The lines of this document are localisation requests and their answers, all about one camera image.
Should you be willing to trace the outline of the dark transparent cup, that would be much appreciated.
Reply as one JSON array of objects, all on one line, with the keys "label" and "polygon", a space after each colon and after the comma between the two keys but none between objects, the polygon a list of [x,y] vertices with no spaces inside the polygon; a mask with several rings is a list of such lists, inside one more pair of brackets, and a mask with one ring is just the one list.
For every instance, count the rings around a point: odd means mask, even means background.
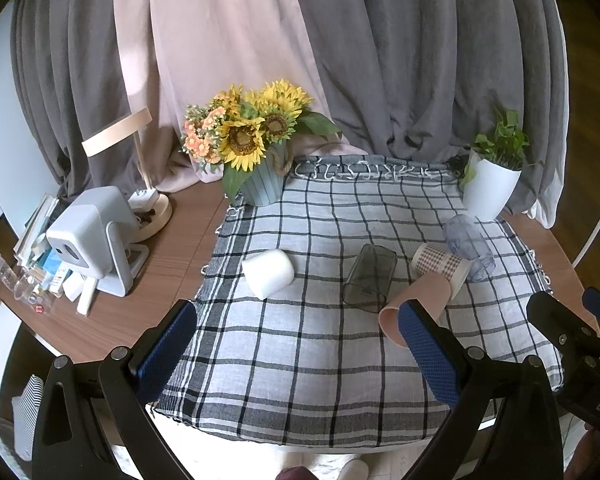
[{"label": "dark transparent cup", "polygon": [[388,301],[398,257],[384,246],[365,244],[344,282],[342,301],[348,307],[378,313]]}]

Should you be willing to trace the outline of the clear bluish plastic cup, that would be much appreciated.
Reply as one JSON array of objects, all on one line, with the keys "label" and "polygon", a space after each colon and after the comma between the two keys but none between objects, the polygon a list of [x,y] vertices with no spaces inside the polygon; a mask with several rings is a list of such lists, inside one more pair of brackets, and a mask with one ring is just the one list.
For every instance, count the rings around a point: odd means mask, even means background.
[{"label": "clear bluish plastic cup", "polygon": [[446,247],[470,262],[468,282],[485,282],[495,270],[495,259],[486,239],[466,214],[457,214],[443,226]]}]

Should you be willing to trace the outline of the brown checkered paper cup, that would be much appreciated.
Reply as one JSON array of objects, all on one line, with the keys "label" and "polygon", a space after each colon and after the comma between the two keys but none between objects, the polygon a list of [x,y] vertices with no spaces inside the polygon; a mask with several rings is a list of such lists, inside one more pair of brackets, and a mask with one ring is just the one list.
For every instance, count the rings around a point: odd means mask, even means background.
[{"label": "brown checkered paper cup", "polygon": [[452,252],[422,243],[414,253],[412,268],[420,275],[429,272],[441,274],[450,283],[451,298],[454,299],[468,278],[471,262]]}]

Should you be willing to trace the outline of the white cup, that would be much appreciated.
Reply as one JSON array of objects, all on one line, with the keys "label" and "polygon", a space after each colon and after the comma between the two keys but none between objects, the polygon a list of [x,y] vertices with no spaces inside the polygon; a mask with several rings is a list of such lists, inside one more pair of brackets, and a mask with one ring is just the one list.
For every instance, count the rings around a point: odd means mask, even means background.
[{"label": "white cup", "polygon": [[245,259],[242,273],[249,289],[260,300],[268,299],[294,280],[294,266],[278,248]]}]

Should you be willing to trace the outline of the clear glass with red print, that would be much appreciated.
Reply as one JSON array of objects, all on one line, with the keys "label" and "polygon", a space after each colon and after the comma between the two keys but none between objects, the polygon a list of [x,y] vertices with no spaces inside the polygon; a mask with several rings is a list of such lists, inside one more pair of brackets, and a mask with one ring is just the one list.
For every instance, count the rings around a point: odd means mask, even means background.
[{"label": "clear glass with red print", "polygon": [[34,313],[50,313],[54,296],[44,290],[42,284],[27,272],[20,271],[14,287],[14,298],[30,307]]}]

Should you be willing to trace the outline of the green plant in white pot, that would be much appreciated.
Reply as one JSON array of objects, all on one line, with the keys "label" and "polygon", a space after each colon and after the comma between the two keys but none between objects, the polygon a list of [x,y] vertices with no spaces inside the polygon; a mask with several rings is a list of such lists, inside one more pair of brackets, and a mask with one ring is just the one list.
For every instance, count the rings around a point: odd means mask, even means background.
[{"label": "green plant in white pot", "polygon": [[528,165],[529,146],[518,112],[510,108],[495,110],[494,127],[476,135],[460,180],[468,214],[487,222],[502,212]]}]

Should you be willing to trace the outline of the books and small items pile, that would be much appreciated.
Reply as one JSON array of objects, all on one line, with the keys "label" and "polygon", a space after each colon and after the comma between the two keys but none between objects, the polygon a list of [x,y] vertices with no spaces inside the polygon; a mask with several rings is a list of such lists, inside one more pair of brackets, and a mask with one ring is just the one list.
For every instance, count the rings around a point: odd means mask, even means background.
[{"label": "books and small items pile", "polygon": [[76,301],[76,310],[87,315],[88,307],[80,304],[88,284],[87,277],[71,270],[68,263],[61,260],[58,252],[50,246],[46,231],[61,213],[58,198],[45,193],[42,200],[24,224],[24,231],[14,248],[18,263],[17,276],[24,271],[34,276],[44,290],[56,299],[65,297]]}]

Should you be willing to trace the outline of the white projector on stand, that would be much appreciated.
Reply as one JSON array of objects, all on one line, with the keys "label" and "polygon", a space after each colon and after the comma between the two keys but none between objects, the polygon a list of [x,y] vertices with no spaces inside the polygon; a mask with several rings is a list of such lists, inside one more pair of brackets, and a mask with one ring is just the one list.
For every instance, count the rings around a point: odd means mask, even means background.
[{"label": "white projector on stand", "polygon": [[100,292],[124,297],[133,288],[149,249],[137,244],[140,226],[115,186],[89,188],[46,230],[46,240],[70,269]]}]

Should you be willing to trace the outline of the checkered grey white tablecloth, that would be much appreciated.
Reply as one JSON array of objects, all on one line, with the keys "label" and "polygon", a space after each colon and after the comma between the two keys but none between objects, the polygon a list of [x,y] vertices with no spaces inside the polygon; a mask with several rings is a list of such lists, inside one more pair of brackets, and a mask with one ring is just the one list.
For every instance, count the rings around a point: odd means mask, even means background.
[{"label": "checkered grey white tablecloth", "polygon": [[421,244],[464,212],[441,165],[302,157],[282,197],[228,208],[194,304],[193,338],[156,410],[230,440],[344,451],[431,437],[448,410],[381,331],[367,245],[393,252],[392,292]]}]

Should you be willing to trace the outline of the grey curtain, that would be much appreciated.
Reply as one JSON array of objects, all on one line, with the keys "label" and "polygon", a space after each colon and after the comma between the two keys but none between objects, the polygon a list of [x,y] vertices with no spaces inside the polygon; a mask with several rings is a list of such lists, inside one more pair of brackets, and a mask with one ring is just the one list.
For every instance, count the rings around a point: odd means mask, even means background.
[{"label": "grey curtain", "polygon": [[[444,162],[521,117],[529,166],[508,201],[551,226],[567,151],[568,68],[555,0],[298,0],[332,118],[370,154]],[[122,76],[114,0],[16,0],[12,60],[62,196],[150,180]]]}]

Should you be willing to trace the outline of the sunflower bouquet in blue pot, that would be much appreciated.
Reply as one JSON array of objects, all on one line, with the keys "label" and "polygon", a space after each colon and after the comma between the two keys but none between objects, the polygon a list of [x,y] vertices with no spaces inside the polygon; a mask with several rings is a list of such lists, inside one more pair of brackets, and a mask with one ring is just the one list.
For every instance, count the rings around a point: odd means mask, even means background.
[{"label": "sunflower bouquet in blue pot", "polygon": [[294,161],[292,141],[302,134],[326,140],[341,133],[311,103],[306,90],[286,79],[259,90],[232,84],[204,105],[185,107],[182,150],[199,169],[222,171],[229,200],[272,205],[282,197]]}]

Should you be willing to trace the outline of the pink curtain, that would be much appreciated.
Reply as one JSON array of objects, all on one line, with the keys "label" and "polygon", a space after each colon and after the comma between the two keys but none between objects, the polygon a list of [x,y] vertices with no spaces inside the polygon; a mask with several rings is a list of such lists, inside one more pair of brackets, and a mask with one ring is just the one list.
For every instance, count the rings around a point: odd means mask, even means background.
[{"label": "pink curtain", "polygon": [[231,84],[260,88],[287,79],[332,111],[298,0],[114,0],[122,76],[131,110],[148,108],[140,132],[151,183],[174,193],[213,182],[183,153],[189,104],[204,104]]}]

